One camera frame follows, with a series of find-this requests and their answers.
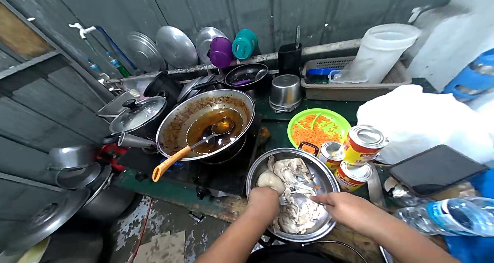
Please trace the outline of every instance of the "stove knob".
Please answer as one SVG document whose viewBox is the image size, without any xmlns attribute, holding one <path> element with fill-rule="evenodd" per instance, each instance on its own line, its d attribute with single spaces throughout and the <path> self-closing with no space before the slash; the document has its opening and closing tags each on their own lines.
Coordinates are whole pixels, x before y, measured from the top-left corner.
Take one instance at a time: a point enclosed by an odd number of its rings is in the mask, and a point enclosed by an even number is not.
<svg viewBox="0 0 494 263">
<path fill-rule="evenodd" d="M 211 194 L 211 191 L 209 191 L 204 186 L 197 186 L 196 187 L 196 193 L 197 193 L 197 198 L 199 198 L 200 200 L 202 200 L 202 199 L 204 199 L 204 197 L 210 195 Z"/>
</svg>

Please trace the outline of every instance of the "orange ladle handle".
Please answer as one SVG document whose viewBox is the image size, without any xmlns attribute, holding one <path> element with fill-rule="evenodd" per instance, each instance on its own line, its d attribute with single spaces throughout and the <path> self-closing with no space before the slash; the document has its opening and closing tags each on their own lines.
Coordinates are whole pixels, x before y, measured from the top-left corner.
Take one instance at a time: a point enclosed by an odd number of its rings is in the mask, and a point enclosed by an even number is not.
<svg viewBox="0 0 494 263">
<path fill-rule="evenodd" d="M 171 165 L 175 164 L 175 162 L 178 161 L 179 159 L 182 159 L 191 150 L 192 149 L 190 148 L 190 146 L 185 146 L 180 151 L 173 154 L 170 158 L 164 160 L 161 164 L 155 167 L 153 171 L 153 181 L 157 182 L 160 179 L 160 177 L 163 175 L 163 173 L 167 171 Z"/>
</svg>

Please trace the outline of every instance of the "white plastic jug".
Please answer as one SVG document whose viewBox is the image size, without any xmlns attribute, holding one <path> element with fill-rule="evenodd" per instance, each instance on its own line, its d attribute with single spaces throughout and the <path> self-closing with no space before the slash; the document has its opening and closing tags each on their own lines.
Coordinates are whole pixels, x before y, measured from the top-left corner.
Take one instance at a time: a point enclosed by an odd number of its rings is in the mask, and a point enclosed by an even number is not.
<svg viewBox="0 0 494 263">
<path fill-rule="evenodd" d="M 366 83 L 381 83 L 403 52 L 413 45 L 420 29 L 404 24 L 386 24 L 367 30 L 355 60 L 374 59 Z"/>
</svg>

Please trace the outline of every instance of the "boiled chicken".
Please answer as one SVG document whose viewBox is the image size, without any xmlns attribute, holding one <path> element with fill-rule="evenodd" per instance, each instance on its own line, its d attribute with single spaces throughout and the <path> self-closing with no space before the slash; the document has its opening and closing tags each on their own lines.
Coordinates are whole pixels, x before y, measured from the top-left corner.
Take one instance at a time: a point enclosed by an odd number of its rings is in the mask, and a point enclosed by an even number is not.
<svg viewBox="0 0 494 263">
<path fill-rule="evenodd" d="M 283 190 L 278 180 L 269 173 L 275 174 L 283 183 Z M 268 159 L 268 171 L 265 171 L 257 180 L 257 185 L 265 185 L 274 188 L 288 204 L 282 206 L 280 213 L 273 222 L 275 231 L 283 231 L 291 234 L 304 234 L 307 229 L 316 224 L 316 220 L 325 213 L 324 206 L 319 205 L 308 197 L 316 195 L 312 187 L 312 174 L 307 169 L 305 162 L 300 158 L 285 159 L 275 162 L 274 156 Z M 302 194 L 307 198 L 293 198 L 292 194 Z"/>
</svg>

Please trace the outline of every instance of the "tin can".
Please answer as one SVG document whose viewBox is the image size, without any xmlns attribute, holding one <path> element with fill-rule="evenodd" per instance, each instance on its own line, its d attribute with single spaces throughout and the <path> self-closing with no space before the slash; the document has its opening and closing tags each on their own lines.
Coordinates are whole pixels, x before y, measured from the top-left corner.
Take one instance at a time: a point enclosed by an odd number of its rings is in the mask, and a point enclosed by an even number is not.
<svg viewBox="0 0 494 263">
<path fill-rule="evenodd" d="M 334 172 L 334 177 L 336 177 L 342 190 L 353 192 L 367 183 L 371 178 L 371 174 L 372 166 L 368 163 L 364 165 L 350 165 L 342 161 Z"/>
<path fill-rule="evenodd" d="M 340 147 L 341 143 L 337 141 L 327 141 L 319 149 L 318 159 L 332 171 L 335 171 L 341 163 L 341 158 L 338 155 Z"/>
<path fill-rule="evenodd" d="M 350 129 L 338 150 L 341 159 L 350 165 L 364 165 L 376 158 L 389 140 L 370 125 L 357 125 Z"/>
</svg>

